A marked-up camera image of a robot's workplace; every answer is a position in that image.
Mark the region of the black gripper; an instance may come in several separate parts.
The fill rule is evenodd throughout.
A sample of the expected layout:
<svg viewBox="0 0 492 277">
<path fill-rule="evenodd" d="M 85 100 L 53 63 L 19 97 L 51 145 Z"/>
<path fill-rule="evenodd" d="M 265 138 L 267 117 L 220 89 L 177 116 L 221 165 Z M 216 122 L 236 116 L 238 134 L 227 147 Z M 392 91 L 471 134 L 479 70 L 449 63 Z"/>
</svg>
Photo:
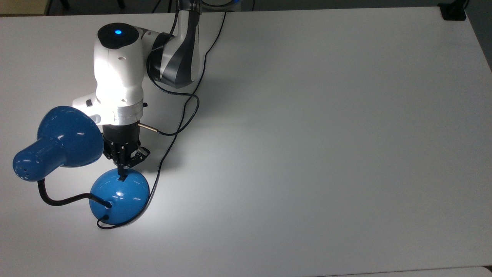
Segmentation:
<svg viewBox="0 0 492 277">
<path fill-rule="evenodd" d="M 118 160 L 118 181 L 128 177 L 128 167 L 139 165 L 150 155 L 149 149 L 140 147 L 140 127 L 137 123 L 130 125 L 103 125 L 104 156 Z"/>
</svg>

